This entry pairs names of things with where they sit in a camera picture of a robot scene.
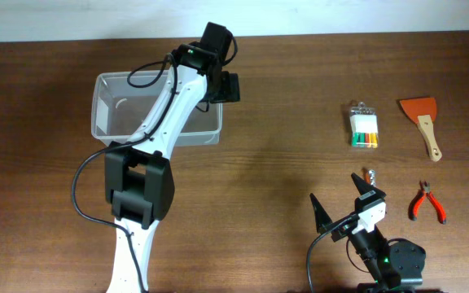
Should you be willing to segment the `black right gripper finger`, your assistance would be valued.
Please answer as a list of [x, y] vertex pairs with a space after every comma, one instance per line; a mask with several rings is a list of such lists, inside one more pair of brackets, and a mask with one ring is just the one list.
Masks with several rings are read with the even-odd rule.
[[333, 221], [313, 193], [309, 195], [309, 198], [313, 206], [316, 231], [319, 234], [324, 234], [328, 231]]
[[358, 197], [359, 200], [366, 200], [368, 198], [375, 198], [377, 196], [375, 188], [371, 184], [369, 184], [365, 179], [358, 176], [356, 173], [352, 173], [351, 178], [360, 195]]

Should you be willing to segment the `orange scraper wooden handle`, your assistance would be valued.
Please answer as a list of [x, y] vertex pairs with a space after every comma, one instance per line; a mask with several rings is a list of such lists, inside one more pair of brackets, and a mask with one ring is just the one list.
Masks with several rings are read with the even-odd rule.
[[402, 111], [416, 124], [427, 146], [429, 158], [437, 162], [442, 152], [437, 144], [434, 120], [437, 115], [436, 99], [433, 97], [407, 98], [399, 101]]

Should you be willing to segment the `clear plastic container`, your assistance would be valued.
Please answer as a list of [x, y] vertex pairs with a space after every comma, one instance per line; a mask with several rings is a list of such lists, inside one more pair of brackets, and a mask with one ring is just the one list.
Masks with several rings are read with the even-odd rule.
[[[164, 88], [168, 76], [145, 89], [127, 83], [127, 72], [102, 73], [97, 77], [92, 102], [91, 133], [109, 145], [124, 143], [147, 117]], [[219, 143], [223, 122], [221, 104], [199, 103], [185, 123], [175, 143], [177, 147]]]

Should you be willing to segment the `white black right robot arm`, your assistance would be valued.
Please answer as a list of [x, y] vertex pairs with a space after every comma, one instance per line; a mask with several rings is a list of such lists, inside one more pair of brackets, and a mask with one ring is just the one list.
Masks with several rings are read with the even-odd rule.
[[348, 245], [353, 245], [374, 279], [372, 283], [358, 284], [358, 292], [415, 292], [423, 284], [426, 251], [405, 238], [385, 238], [377, 224], [387, 213], [386, 194], [356, 173], [351, 178], [359, 196], [354, 200], [354, 211], [338, 221], [330, 218], [314, 194], [309, 195], [318, 233], [309, 245], [305, 262], [309, 290], [314, 291], [311, 254], [329, 235], [333, 242], [345, 238]]

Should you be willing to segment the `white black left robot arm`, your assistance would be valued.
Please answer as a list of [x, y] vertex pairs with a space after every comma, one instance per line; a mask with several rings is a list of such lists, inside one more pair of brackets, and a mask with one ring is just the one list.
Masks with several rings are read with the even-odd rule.
[[152, 109], [124, 142], [105, 154], [105, 198], [114, 217], [116, 252], [110, 292], [146, 292], [151, 246], [175, 191], [170, 158], [199, 103], [240, 100], [237, 74], [224, 67], [238, 52], [226, 27], [208, 23], [201, 39], [168, 53], [165, 84]]

